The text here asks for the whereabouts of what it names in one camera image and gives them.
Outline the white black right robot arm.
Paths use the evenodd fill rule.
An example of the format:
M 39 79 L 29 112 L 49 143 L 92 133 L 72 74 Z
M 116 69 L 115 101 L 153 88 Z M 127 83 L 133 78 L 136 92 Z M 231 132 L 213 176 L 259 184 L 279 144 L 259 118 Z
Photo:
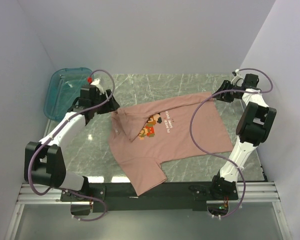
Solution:
M 213 177 L 209 187 L 211 197 L 216 200 L 235 193 L 239 171 L 250 154 L 267 140 L 277 115 L 277 110 L 263 99 L 262 91 L 258 88 L 258 75 L 248 73 L 243 77 L 239 69 L 232 74 L 233 79 L 224 80 L 214 98 L 226 103 L 242 100 L 245 109 L 236 127 L 236 142 L 229 156 L 236 165 L 227 161 Z

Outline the pink t shirt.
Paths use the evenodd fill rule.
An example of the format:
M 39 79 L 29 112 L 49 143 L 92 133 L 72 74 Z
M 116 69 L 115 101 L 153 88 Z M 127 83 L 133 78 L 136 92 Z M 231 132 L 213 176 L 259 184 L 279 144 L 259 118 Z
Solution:
M 162 184 L 161 164 L 233 150 L 210 92 L 181 95 L 112 112 L 109 147 L 137 196 Z

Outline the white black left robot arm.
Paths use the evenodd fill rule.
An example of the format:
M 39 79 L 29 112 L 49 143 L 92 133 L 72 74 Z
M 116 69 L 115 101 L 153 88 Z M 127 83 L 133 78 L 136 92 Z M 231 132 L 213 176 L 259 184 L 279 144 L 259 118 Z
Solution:
M 83 85 L 61 122 L 38 142 L 30 141 L 26 145 L 24 180 L 31 186 L 39 184 L 72 191 L 78 201 L 86 200 L 90 195 L 89 180 L 67 170 L 62 150 L 95 115 L 120 107 L 113 93 L 113 89 L 102 90 L 99 84 Z

